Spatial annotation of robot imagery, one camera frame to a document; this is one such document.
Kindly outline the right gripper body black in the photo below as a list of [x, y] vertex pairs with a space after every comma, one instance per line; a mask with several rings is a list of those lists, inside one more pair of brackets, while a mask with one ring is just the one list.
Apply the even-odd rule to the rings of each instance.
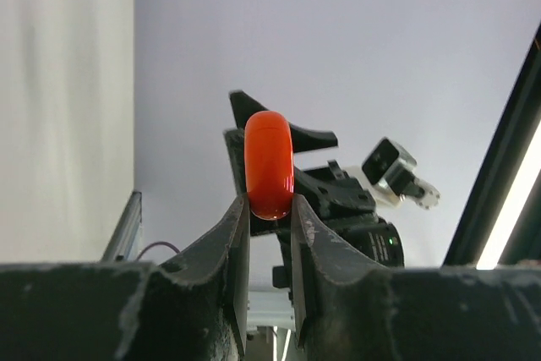
[[396, 227], [376, 213], [375, 199], [351, 170], [336, 161], [324, 167], [294, 169], [294, 192], [303, 195], [319, 219], [355, 249], [387, 267], [403, 267]]

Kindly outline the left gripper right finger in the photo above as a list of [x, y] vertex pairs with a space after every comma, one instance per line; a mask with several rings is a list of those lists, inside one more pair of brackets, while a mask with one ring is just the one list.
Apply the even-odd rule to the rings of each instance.
[[388, 268], [303, 196], [291, 215], [295, 327], [308, 359], [539, 359], [539, 268]]

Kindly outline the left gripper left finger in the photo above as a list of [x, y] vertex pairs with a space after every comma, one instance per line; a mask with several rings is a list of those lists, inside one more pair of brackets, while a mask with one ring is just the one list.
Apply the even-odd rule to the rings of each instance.
[[183, 252], [149, 262], [1, 268], [4, 360], [241, 360], [249, 203]]

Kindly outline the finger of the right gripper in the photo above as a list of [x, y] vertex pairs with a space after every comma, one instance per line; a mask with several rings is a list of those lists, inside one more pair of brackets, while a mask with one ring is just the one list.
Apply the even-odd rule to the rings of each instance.
[[[238, 129], [245, 129], [248, 120], [257, 112], [267, 111], [261, 103], [243, 90], [229, 92], [235, 124]], [[294, 153], [323, 150], [338, 146], [338, 139], [332, 131], [319, 131], [299, 127], [289, 123]]]
[[[244, 167], [244, 131], [242, 129], [227, 129], [224, 132], [227, 154], [232, 169], [234, 188], [238, 195], [246, 193], [246, 179]], [[250, 236], [260, 237], [276, 233], [277, 221], [266, 221], [250, 213]]]

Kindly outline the orange charging case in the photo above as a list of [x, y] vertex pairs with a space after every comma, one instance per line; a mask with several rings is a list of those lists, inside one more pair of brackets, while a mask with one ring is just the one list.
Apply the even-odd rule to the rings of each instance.
[[251, 211], [274, 221], [292, 208], [294, 170], [292, 136], [288, 121], [278, 112], [251, 116], [244, 129], [246, 190]]

